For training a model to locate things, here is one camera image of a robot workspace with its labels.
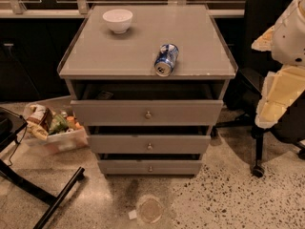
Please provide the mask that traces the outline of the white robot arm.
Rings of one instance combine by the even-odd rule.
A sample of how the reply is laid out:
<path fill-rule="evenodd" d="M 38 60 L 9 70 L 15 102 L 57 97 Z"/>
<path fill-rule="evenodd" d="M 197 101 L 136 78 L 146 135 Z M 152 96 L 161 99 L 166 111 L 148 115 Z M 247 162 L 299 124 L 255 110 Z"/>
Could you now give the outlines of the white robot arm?
<path fill-rule="evenodd" d="M 293 0 L 252 44 L 256 51 L 270 51 L 282 67 L 268 72 L 256 107 L 255 125 L 272 128 L 305 91 L 305 0 Z"/>

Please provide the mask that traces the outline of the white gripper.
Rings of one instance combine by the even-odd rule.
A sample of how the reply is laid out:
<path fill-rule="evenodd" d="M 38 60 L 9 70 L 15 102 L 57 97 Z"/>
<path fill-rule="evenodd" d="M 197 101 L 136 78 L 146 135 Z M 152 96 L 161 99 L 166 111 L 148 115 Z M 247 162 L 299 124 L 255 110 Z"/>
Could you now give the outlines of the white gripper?
<path fill-rule="evenodd" d="M 256 51 L 270 51 L 272 59 L 282 64 L 276 72 L 268 72 L 264 79 L 261 99 L 256 107 L 254 123 L 262 129 L 273 127 L 287 109 L 305 91 L 304 64 L 282 60 L 274 53 L 275 27 L 269 27 L 252 44 Z"/>

